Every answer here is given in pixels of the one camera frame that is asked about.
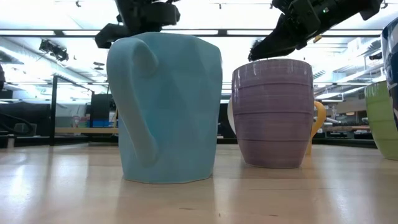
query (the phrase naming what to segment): black cable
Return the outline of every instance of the black cable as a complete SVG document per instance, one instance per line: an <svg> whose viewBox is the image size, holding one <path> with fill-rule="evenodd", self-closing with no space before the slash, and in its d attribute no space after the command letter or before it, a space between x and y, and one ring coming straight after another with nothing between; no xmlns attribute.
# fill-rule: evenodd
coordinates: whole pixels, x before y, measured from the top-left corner
<svg viewBox="0 0 398 224"><path fill-rule="evenodd" d="M17 121L20 121L21 123L26 124L27 126L27 132L19 132L19 131L15 131L14 129L8 127L6 124L4 124L2 121L5 120L5 118L10 118L10 119L14 119ZM8 114L4 114L4 113L0 113L0 128L3 128L4 130L8 131L11 134L20 134L20 135L27 135L33 132L33 126L26 120L24 119L20 119L20 118L16 118L14 116L8 115Z"/></svg>

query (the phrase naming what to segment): light blue mug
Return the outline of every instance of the light blue mug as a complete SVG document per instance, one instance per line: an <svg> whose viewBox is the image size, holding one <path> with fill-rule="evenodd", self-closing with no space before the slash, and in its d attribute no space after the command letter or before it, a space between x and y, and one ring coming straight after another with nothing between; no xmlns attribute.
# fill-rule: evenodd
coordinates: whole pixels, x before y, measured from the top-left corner
<svg viewBox="0 0 398 224"><path fill-rule="evenodd" d="M184 183L213 172L222 68L218 47L148 32L116 41L107 73L119 110L124 178Z"/></svg>
<svg viewBox="0 0 398 224"><path fill-rule="evenodd" d="M387 87L398 129L398 18L384 28L381 34L381 44Z"/></svg>

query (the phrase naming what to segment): wooden table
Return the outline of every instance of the wooden table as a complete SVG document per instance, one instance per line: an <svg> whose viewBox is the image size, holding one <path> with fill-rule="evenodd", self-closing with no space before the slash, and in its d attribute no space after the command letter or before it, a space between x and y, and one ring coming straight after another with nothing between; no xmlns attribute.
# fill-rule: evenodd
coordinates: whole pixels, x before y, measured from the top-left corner
<svg viewBox="0 0 398 224"><path fill-rule="evenodd" d="M213 178L122 179L116 147L0 151L0 223L397 223L398 162L376 149L313 146L300 169L247 166L218 146Z"/></svg>

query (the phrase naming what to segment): mug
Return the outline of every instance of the mug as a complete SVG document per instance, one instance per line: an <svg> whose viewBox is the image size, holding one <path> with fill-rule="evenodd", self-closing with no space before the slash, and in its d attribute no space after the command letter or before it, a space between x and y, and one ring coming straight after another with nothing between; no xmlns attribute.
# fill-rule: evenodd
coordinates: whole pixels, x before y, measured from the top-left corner
<svg viewBox="0 0 398 224"><path fill-rule="evenodd" d="M296 168L326 119L314 103L312 68L306 62L252 62L233 73L232 106L238 144L247 164ZM313 107L318 108L313 124Z"/></svg>
<svg viewBox="0 0 398 224"><path fill-rule="evenodd" d="M381 34L381 44L387 87L392 101L390 110L394 113L398 129L398 18L384 28Z"/></svg>
<svg viewBox="0 0 398 224"><path fill-rule="evenodd" d="M374 142L386 159L398 160L398 131L391 110L387 82L378 82L365 89L366 112Z"/></svg>
<svg viewBox="0 0 398 224"><path fill-rule="evenodd" d="M190 35L147 32L111 46L107 73L124 178L152 184L208 178L223 81L219 48Z"/></svg>

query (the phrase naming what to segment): ceiling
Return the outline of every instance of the ceiling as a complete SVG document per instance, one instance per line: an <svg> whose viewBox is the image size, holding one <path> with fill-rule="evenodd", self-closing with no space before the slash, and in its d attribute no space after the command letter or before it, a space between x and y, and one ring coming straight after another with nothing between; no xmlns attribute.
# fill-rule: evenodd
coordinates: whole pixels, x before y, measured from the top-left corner
<svg viewBox="0 0 398 224"><path fill-rule="evenodd" d="M271 0L183 0L175 3L181 12L181 20L176 26L166 29L273 29L279 18L278 9L270 9ZM386 0L389 5L381 9L380 13L363 21L359 14L335 26L333 29L344 30L381 30L398 15L398 0ZM0 30L6 29L82 29L100 30L107 23L117 23L118 10L112 0L0 0ZM97 48L93 38L54 38L54 37L5 37L5 39L22 47L24 50L37 55L36 60L50 60L49 55L42 55L39 45L42 39L67 48L70 59L62 63L64 71L71 71L86 77L93 82L106 81L106 69L95 70L93 62L106 63L108 51ZM248 62L249 49L255 37L202 37L221 50L223 57L223 81L228 84L232 79L234 69ZM321 82L338 81L333 77L335 70L341 75L349 76L360 72L375 63L368 62L365 66L364 57L357 60L345 60L341 55L346 54L348 44L354 38L322 38L316 44L311 41L302 50L295 51L288 58L304 60L311 64L314 73L325 71L332 73L329 80L325 77ZM341 64L338 69L331 69L331 64ZM322 91L330 88L321 86Z"/></svg>

